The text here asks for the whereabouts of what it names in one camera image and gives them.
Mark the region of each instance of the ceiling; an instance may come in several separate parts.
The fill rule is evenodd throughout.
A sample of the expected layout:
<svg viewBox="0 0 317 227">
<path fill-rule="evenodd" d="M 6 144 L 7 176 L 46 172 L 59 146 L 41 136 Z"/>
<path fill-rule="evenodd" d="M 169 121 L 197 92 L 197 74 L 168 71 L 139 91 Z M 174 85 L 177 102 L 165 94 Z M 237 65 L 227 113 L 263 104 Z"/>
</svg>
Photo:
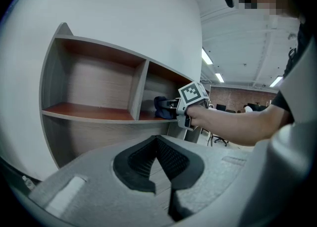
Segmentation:
<svg viewBox="0 0 317 227">
<path fill-rule="evenodd" d="M 290 49 L 297 44 L 299 22 L 271 16 L 264 19 L 229 8 L 224 0 L 196 0 L 203 47 L 213 65 L 202 62 L 204 84 L 277 92 L 270 88 L 283 75 Z M 225 83 L 215 76 L 220 73 Z"/>
</svg>

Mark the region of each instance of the forearm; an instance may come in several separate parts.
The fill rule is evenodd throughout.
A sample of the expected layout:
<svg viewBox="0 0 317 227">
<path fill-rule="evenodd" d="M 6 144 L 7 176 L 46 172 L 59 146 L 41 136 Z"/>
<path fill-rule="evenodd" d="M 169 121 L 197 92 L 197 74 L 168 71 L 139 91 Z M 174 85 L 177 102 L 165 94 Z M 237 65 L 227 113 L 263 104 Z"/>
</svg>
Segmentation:
<svg viewBox="0 0 317 227">
<path fill-rule="evenodd" d="M 235 114 L 201 108 L 197 110 L 195 122 L 211 133 L 245 146 L 270 138 L 278 129 L 262 112 Z"/>
</svg>

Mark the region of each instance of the hand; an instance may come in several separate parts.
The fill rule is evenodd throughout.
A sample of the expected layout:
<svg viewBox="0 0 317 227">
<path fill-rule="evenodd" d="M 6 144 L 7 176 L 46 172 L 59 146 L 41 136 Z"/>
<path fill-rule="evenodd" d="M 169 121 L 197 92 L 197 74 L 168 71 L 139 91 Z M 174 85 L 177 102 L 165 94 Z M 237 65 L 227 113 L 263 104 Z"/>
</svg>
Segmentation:
<svg viewBox="0 0 317 227">
<path fill-rule="evenodd" d="M 190 118 L 192 118 L 192 126 L 201 126 L 201 124 L 203 123 L 203 117 L 204 117 L 203 114 L 206 111 L 207 109 L 200 105 L 190 106 L 187 109 L 186 114 Z"/>
</svg>

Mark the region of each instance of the ceiling light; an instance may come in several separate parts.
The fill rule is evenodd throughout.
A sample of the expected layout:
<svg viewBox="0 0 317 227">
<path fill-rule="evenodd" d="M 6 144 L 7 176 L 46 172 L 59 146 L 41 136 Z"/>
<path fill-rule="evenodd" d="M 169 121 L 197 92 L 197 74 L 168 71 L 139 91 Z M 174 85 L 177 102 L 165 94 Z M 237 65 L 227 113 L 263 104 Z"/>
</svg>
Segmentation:
<svg viewBox="0 0 317 227">
<path fill-rule="evenodd" d="M 211 59 L 209 58 L 208 54 L 206 54 L 205 50 L 202 49 L 202 58 L 204 59 L 204 61 L 207 63 L 207 65 L 212 65 L 213 62 L 211 61 Z"/>
<path fill-rule="evenodd" d="M 216 73 L 216 77 L 218 77 L 218 80 L 219 80 L 220 82 L 224 82 L 224 80 L 222 79 L 221 74 Z"/>
<path fill-rule="evenodd" d="M 272 87 L 274 87 L 276 84 L 278 84 L 279 83 L 279 81 L 280 80 L 282 80 L 283 79 L 283 76 L 278 76 L 276 79 L 275 79 L 275 81 L 270 85 L 270 87 L 272 88 Z"/>
</svg>

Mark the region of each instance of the white curved wall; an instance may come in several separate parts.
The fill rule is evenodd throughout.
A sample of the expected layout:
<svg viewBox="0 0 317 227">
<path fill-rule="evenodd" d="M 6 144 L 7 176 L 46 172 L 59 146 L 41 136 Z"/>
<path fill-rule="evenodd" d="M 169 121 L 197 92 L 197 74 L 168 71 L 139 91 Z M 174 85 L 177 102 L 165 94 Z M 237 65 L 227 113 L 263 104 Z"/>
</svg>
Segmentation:
<svg viewBox="0 0 317 227">
<path fill-rule="evenodd" d="M 194 0 L 19 0 L 0 36 L 0 155 L 40 180 L 57 170 L 41 127 L 39 82 L 61 22 L 76 36 L 123 46 L 200 78 Z"/>
</svg>

